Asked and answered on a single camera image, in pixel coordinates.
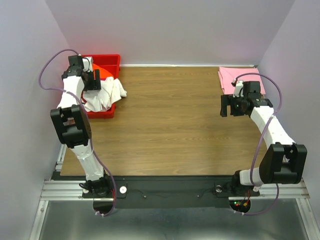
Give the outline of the white printed t shirt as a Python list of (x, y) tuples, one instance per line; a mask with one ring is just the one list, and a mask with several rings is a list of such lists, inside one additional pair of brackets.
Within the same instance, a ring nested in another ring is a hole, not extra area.
[(127, 97), (127, 91), (118, 78), (101, 80), (101, 90), (83, 92), (84, 108), (87, 112), (106, 112), (114, 103)]

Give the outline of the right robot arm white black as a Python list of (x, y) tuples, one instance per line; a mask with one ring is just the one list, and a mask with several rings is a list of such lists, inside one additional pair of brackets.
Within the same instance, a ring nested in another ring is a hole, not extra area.
[(267, 147), (259, 166), (252, 163), (250, 169), (234, 173), (231, 189), (300, 183), (308, 152), (305, 145), (297, 144), (286, 133), (276, 117), (277, 110), (269, 99), (263, 97), (259, 81), (235, 79), (231, 84), (234, 92), (221, 96), (220, 115), (226, 117), (227, 109), (230, 109), (234, 117), (249, 116), (261, 133), (258, 143), (265, 143)]

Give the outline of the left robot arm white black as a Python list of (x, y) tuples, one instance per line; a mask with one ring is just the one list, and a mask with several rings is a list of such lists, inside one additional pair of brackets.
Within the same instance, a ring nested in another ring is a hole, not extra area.
[(93, 68), (93, 58), (81, 55), (68, 57), (69, 67), (61, 76), (63, 90), (60, 103), (50, 111), (58, 139), (80, 162), (85, 182), (80, 187), (95, 197), (115, 193), (115, 187), (99, 162), (92, 143), (92, 130), (81, 102), (84, 91), (100, 90), (100, 71)]

